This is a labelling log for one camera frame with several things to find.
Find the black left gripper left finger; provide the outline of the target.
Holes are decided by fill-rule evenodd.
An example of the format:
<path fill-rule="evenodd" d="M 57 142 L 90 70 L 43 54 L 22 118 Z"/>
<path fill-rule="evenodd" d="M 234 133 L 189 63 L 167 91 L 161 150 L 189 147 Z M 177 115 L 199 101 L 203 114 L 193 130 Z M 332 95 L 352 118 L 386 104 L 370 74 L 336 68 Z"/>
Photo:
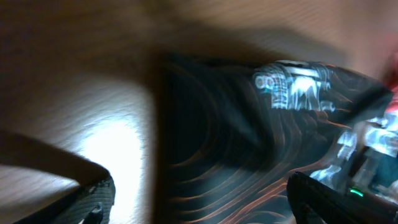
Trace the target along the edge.
<path fill-rule="evenodd" d="M 15 224 L 108 224 L 116 189 L 112 177 L 80 187 Z"/>

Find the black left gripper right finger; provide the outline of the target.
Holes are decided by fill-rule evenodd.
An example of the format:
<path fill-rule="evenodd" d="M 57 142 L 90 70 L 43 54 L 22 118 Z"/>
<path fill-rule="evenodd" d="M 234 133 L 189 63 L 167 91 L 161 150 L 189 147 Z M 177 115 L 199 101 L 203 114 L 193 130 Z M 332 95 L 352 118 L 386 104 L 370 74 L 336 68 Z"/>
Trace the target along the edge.
<path fill-rule="evenodd" d="M 397 205 L 356 188 L 339 193 L 301 173 L 287 181 L 287 198 L 297 224 L 397 223 Z"/>

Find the black cycling jersey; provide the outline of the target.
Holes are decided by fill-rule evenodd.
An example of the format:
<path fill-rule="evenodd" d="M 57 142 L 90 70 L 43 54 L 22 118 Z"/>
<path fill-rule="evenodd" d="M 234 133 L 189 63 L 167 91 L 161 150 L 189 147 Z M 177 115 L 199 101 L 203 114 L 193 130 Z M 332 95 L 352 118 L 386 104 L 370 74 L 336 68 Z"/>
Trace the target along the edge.
<path fill-rule="evenodd" d="M 170 54 L 161 223 L 296 223 L 289 177 L 397 205 L 397 114 L 378 80 L 320 62 Z"/>

